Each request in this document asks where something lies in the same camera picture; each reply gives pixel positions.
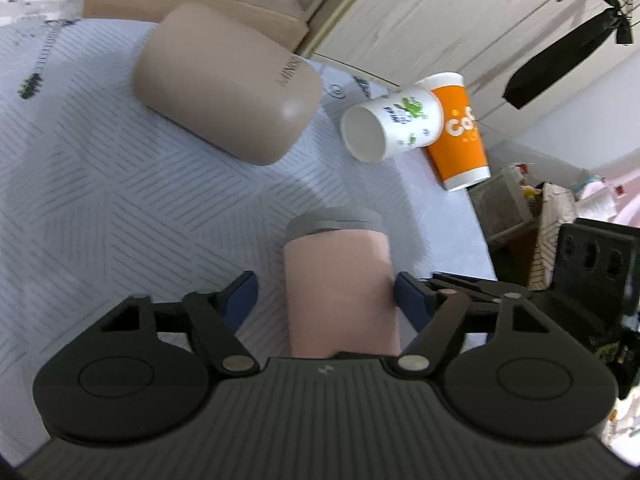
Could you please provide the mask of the light wood wardrobe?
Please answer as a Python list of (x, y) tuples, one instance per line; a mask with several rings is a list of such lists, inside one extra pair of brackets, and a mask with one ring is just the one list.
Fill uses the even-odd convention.
[[(620, 3), (638, 16), (639, 0)], [(390, 88), (459, 73), (486, 143), (496, 145), (638, 51), (608, 39), (526, 107), (503, 99), (521, 66), (603, 9), (602, 0), (324, 0), (299, 52)]]

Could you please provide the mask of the black ribbon bow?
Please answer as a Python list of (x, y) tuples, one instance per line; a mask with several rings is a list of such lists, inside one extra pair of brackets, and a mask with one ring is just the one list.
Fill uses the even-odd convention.
[(631, 22), (620, 0), (602, 1), (608, 5), (605, 10), (550, 44), (512, 75), (502, 95), (506, 102), (520, 110), (582, 64), (612, 34), (616, 44), (634, 43)]

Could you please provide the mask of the orange white paper cup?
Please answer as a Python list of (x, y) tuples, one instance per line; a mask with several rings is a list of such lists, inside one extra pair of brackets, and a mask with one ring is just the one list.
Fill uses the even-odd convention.
[(442, 187), (454, 192), (489, 179), (488, 160), (463, 77), (439, 73), (422, 79), (419, 86), (436, 96), (444, 114), (440, 137), (425, 148)]

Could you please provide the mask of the white patterned table cloth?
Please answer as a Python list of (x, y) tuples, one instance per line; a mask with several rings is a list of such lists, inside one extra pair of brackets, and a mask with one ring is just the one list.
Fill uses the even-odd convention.
[(41, 22), (1, 31), (1, 453), (47, 440), (32, 403), (39, 367), (122, 301), (174, 301), (256, 273), (239, 336), (258, 359), (288, 351), (282, 245), (323, 206), (377, 211), (397, 270), (492, 278), (469, 195), (425, 155), (356, 162), (337, 125), (382, 88), (320, 67), (321, 103), (282, 159), (253, 166), (140, 104), (130, 76), (149, 23)]

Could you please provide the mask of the striped fabric box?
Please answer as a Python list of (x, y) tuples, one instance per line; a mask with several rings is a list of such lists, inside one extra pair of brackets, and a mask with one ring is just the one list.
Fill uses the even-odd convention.
[(538, 233), (529, 269), (528, 288), (544, 290), (551, 284), (560, 227), (577, 218), (574, 195), (568, 188), (545, 183)]

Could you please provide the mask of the taupe plastic container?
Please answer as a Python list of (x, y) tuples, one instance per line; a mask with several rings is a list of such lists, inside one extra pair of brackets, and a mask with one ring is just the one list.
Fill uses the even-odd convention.
[(132, 73), (151, 110), (243, 162), (280, 160), (318, 110), (303, 58), (209, 6), (186, 3), (154, 29)]

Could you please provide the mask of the white floral paper cup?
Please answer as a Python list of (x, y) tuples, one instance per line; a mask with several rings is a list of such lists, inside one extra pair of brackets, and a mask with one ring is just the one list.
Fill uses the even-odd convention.
[(438, 140), (442, 128), (442, 104), (418, 86), (349, 107), (340, 121), (349, 153), (367, 164), (425, 148)]

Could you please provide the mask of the pink cup grey rim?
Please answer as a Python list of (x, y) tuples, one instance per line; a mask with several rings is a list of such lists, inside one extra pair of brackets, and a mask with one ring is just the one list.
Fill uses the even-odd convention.
[(283, 247), (291, 356), (397, 356), (390, 241), (361, 206), (315, 209), (288, 222)]

